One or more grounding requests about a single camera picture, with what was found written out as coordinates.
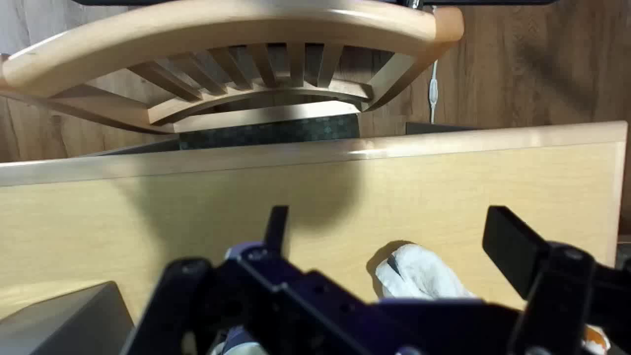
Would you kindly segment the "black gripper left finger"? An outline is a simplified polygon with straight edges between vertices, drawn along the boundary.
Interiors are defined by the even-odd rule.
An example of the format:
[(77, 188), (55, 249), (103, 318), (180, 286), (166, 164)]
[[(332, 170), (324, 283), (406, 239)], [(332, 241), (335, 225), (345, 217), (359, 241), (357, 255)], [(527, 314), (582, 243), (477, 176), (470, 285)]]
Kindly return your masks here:
[(274, 206), (270, 212), (266, 233), (264, 233), (264, 245), (274, 255), (282, 253), (288, 215), (290, 215), (288, 206)]

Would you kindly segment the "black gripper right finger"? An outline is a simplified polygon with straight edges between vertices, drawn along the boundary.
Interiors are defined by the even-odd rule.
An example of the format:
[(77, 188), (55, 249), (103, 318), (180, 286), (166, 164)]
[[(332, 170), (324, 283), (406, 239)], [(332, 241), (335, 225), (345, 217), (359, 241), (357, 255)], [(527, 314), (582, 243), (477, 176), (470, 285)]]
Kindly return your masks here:
[(527, 298), (550, 245), (509, 208), (491, 206), (485, 217), (483, 251), (513, 290)]

